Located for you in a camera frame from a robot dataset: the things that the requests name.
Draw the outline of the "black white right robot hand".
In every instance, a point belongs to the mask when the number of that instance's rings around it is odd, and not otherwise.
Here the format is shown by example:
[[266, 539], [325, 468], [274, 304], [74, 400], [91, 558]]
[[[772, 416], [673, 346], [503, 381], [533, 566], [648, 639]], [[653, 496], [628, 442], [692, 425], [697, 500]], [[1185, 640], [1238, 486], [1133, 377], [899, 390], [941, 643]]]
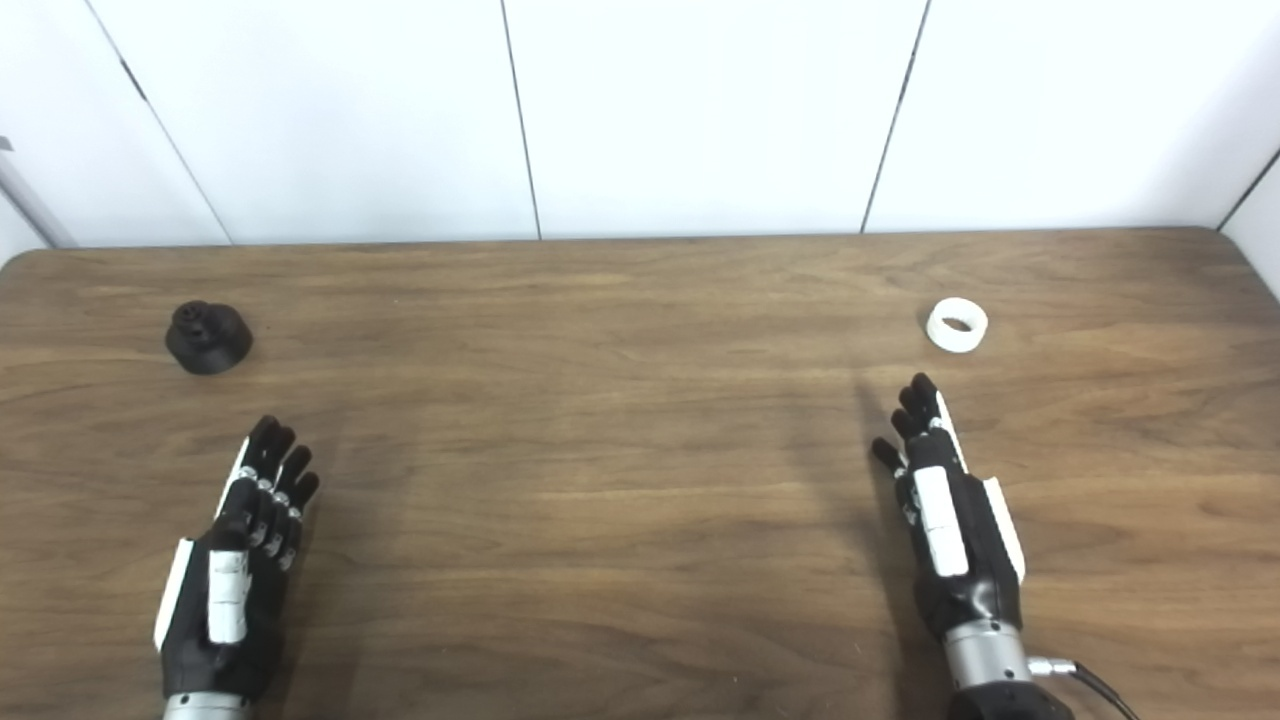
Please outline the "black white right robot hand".
[[1033, 679], [1021, 641], [1027, 560], [1004, 488], [965, 460], [943, 395], [925, 374], [900, 391], [899, 441], [873, 441], [916, 562], [918, 616], [942, 646], [957, 691]]

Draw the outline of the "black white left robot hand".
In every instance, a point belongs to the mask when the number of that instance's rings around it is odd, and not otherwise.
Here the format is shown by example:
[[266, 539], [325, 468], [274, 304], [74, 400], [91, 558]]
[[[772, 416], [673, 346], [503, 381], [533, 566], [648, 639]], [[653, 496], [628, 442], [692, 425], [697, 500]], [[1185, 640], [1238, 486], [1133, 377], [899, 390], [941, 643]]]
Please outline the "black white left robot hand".
[[166, 719], [250, 719], [283, 659], [283, 612], [317, 493], [311, 450], [262, 416], [246, 436], [210, 527], [183, 537], [154, 628]]

